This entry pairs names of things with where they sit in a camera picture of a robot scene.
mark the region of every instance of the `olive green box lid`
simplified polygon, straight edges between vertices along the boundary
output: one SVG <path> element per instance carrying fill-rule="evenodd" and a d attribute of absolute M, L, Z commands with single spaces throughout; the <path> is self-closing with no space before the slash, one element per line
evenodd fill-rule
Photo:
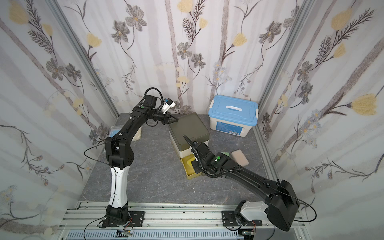
<path fill-rule="evenodd" d="M 179 151 L 189 148 L 183 134 L 196 142 L 205 142 L 209 140 L 209 130 L 201 121 L 197 113 L 190 113 L 178 118 L 179 121 L 169 124 L 169 131 L 172 135 Z"/>

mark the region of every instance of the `beige sponge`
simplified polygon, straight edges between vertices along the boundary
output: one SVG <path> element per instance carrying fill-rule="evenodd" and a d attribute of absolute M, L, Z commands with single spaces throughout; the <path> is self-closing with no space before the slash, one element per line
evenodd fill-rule
<path fill-rule="evenodd" d="M 242 167 L 247 166 L 249 164 L 247 158 L 244 156 L 244 153 L 240 149 L 231 152 L 231 158 Z"/>

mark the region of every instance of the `box handle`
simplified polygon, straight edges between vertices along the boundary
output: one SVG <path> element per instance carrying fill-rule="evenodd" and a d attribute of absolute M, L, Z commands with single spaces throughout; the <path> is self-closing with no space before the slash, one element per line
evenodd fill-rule
<path fill-rule="evenodd" d="M 215 102 L 215 100 L 212 99 L 212 101 L 211 101 L 211 105 L 209 105 L 209 108 L 212 108 L 212 106 L 214 105 L 214 102 Z"/>
<path fill-rule="evenodd" d="M 234 110 L 234 111 L 243 111 L 243 109 L 238 108 L 238 107 L 234 107 L 234 106 L 226 106 L 226 108 L 228 108 L 230 110 Z"/>

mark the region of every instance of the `wall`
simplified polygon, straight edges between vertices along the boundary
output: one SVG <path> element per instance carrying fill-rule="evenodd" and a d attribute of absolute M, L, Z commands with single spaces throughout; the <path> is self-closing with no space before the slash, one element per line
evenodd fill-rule
<path fill-rule="evenodd" d="M 261 110 L 313 240 L 384 234 L 383 22 L 383 1 L 316 1 Z"/>
<path fill-rule="evenodd" d="M 206 114 L 216 94 L 260 100 L 302 1 L 58 2 L 120 112 L 157 87 Z"/>
<path fill-rule="evenodd" d="M 115 118 L 44 1 L 0 13 L 0 235 L 51 239 Z"/>

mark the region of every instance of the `blue lid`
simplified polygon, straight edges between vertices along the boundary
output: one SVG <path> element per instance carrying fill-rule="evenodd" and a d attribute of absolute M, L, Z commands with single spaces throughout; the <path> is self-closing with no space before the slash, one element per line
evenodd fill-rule
<path fill-rule="evenodd" d="M 255 126 L 258 118 L 258 106 L 252 101 L 216 95 L 208 115 L 220 120 Z"/>

